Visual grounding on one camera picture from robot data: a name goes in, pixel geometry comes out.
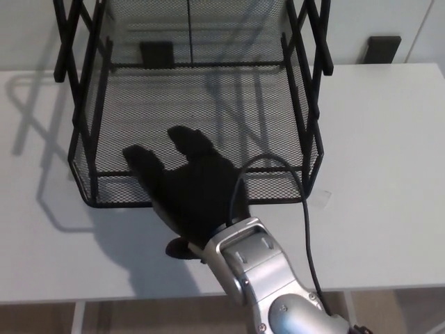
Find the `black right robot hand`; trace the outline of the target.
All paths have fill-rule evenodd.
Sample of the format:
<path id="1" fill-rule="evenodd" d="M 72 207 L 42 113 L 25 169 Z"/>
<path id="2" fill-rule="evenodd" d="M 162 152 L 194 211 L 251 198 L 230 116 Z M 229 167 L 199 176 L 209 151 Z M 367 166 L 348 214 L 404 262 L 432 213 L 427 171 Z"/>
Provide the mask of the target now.
<path id="1" fill-rule="evenodd" d="M 198 129 L 174 126 L 168 136 L 187 160 L 174 170 L 140 145 L 124 148 L 125 161 L 147 192 L 161 220 L 177 234 L 166 246 L 167 256 L 195 260 L 190 245 L 204 249 L 228 223 L 251 216 L 239 171 Z"/>

